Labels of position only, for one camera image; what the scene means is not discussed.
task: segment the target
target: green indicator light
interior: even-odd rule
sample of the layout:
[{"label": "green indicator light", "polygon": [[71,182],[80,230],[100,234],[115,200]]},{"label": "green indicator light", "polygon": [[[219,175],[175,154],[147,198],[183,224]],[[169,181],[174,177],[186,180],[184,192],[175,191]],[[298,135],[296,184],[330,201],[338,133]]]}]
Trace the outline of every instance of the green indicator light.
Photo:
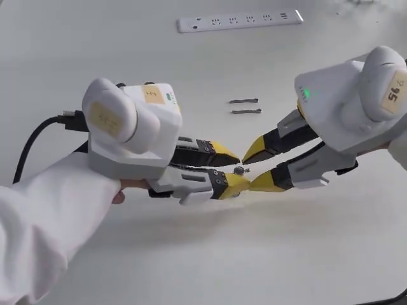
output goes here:
[{"label": "green indicator light", "polygon": [[309,89],[304,89],[304,95],[306,98],[309,98],[311,96],[310,90]]}]

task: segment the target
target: finger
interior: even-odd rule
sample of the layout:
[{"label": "finger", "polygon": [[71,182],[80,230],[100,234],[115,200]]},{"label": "finger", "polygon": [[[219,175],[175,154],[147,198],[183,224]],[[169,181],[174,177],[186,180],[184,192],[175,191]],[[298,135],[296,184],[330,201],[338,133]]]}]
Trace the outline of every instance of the finger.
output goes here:
[{"label": "finger", "polygon": [[116,196],[113,198],[112,204],[119,205],[122,204],[126,199],[126,196],[122,191],[118,192]]}]

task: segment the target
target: person's hand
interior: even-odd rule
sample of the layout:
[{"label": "person's hand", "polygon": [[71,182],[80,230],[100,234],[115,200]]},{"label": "person's hand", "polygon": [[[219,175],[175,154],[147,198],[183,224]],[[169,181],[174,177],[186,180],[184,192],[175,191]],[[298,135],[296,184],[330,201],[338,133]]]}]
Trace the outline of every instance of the person's hand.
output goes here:
[{"label": "person's hand", "polygon": [[126,196],[123,193],[124,189],[135,187],[138,189],[148,189],[148,184],[145,180],[127,180],[123,179],[120,180],[121,182],[121,189],[117,193],[117,195],[113,198],[112,204],[119,205],[123,203],[126,199]]}]

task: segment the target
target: printed number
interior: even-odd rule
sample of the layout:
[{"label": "printed number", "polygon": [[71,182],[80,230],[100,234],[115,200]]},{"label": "printed number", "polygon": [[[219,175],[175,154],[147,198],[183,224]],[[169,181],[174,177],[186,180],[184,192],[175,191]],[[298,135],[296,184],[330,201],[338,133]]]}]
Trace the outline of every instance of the printed number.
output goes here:
[{"label": "printed number", "polygon": [[391,92],[389,93],[389,100],[392,100],[393,102],[395,102],[399,97],[397,96],[397,94],[400,92],[399,88],[391,88],[390,89]]}]

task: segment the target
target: power strip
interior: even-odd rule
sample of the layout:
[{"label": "power strip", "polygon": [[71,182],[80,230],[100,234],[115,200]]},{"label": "power strip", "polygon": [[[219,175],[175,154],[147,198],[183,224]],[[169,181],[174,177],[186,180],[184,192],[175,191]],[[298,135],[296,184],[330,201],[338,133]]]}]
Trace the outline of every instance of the power strip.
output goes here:
[{"label": "power strip", "polygon": [[272,25],[302,24],[304,19],[297,10],[261,13],[239,13],[210,17],[181,18],[177,21],[178,32],[204,32],[246,27],[269,27]]}]

